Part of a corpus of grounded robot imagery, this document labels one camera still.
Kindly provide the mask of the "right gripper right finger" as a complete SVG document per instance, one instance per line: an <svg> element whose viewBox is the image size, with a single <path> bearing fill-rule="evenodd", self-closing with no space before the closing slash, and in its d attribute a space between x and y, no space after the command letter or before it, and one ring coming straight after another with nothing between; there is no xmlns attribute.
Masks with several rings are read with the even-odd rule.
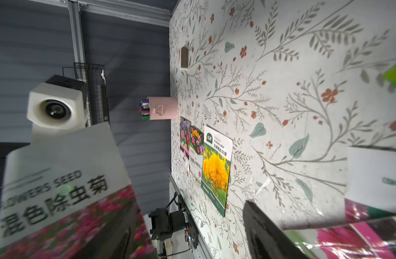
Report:
<svg viewBox="0 0 396 259"><path fill-rule="evenodd" d="M245 202L243 221L253 259L307 258L254 202Z"/></svg>

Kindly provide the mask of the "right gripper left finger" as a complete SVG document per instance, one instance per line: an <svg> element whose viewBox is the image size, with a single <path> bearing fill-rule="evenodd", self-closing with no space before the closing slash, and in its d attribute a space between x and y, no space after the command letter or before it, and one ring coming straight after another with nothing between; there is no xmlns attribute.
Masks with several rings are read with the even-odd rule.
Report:
<svg viewBox="0 0 396 259"><path fill-rule="evenodd" d="M117 213L116 218L94 236L74 256L74 259L127 259L134 247L138 207L129 202Z"/></svg>

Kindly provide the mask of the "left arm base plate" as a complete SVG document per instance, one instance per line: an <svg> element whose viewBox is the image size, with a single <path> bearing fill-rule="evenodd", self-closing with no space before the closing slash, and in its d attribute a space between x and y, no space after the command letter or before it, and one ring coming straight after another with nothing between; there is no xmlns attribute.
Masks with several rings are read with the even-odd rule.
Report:
<svg viewBox="0 0 396 259"><path fill-rule="evenodd" d="M199 231L182 197L175 192L166 208L158 208L148 214L151 219L152 240L165 241L175 232L184 231L184 238L191 251L199 245Z"/></svg>

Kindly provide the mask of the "red pink field seed packet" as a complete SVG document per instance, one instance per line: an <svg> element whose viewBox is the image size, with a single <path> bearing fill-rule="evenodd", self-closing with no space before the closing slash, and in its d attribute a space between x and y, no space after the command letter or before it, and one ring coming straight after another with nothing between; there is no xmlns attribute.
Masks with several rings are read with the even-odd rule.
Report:
<svg viewBox="0 0 396 259"><path fill-rule="evenodd" d="M73 259L132 201L137 204L108 123L19 148L4 171L0 259ZM137 207L128 259L155 259Z"/></svg>

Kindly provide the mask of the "pink carnation seed packet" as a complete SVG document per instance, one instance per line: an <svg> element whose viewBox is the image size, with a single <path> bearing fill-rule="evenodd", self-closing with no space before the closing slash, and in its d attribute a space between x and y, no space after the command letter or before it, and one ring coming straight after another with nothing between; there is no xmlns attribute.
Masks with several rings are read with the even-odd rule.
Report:
<svg viewBox="0 0 396 259"><path fill-rule="evenodd" d="M345 220L285 235L309 259L396 259L396 149L348 148Z"/></svg>

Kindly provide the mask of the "yellow sunflower seed packet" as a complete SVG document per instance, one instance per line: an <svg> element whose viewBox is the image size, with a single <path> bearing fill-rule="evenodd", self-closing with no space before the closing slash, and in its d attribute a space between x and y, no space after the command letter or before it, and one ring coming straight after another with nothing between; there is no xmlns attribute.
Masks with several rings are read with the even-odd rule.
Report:
<svg viewBox="0 0 396 259"><path fill-rule="evenodd" d="M201 188L222 217L227 209L233 144L229 137L205 126Z"/></svg>

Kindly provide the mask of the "purple pink flower seed packet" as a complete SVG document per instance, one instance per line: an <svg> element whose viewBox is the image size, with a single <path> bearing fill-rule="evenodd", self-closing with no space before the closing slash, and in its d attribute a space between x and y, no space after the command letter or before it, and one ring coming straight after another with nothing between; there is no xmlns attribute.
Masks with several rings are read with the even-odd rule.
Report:
<svg viewBox="0 0 396 259"><path fill-rule="evenodd" d="M191 123L184 117L181 117L180 121L180 150L181 150L181 162L185 169L189 172L190 166L190 154L189 154L189 146L190 146L190 130Z"/></svg>

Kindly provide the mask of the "mixed flowers pink label packet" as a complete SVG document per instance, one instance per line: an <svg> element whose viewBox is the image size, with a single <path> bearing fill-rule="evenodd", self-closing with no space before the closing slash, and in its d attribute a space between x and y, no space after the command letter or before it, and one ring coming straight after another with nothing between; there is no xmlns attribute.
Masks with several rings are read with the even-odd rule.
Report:
<svg viewBox="0 0 396 259"><path fill-rule="evenodd" d="M190 170L198 178L201 178L203 171L203 153L204 153L204 133L197 127L190 128Z"/></svg>

